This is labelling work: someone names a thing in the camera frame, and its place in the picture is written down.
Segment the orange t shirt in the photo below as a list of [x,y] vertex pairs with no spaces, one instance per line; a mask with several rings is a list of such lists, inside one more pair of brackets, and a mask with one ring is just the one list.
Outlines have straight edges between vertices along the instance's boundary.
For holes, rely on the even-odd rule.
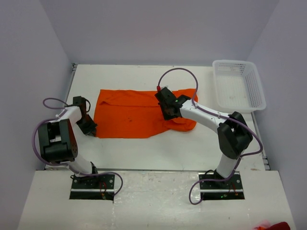
[[165,121],[155,91],[100,90],[94,112],[98,138],[149,138],[168,130],[189,132],[196,122]]

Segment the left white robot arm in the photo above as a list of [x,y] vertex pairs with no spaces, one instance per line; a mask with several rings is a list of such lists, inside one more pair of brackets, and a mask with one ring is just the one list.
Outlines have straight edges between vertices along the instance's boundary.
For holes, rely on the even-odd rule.
[[89,116],[90,102],[82,97],[73,97],[54,119],[41,122],[32,137],[35,154],[49,166],[65,166],[89,188],[99,185],[97,168],[91,161],[78,153],[77,140],[73,131],[76,125],[86,136],[96,136],[97,124]]

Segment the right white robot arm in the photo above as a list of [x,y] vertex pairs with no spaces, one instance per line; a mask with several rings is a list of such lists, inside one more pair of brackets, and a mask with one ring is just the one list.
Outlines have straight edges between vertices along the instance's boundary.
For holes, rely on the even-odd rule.
[[219,148],[222,152],[221,160],[212,179],[219,188],[225,188],[231,183],[231,177],[239,162],[240,155],[253,140],[251,131],[238,112],[228,115],[208,110],[198,106],[186,95],[176,97],[167,87],[158,88],[155,94],[162,110],[164,120],[186,118],[195,121],[218,136]]

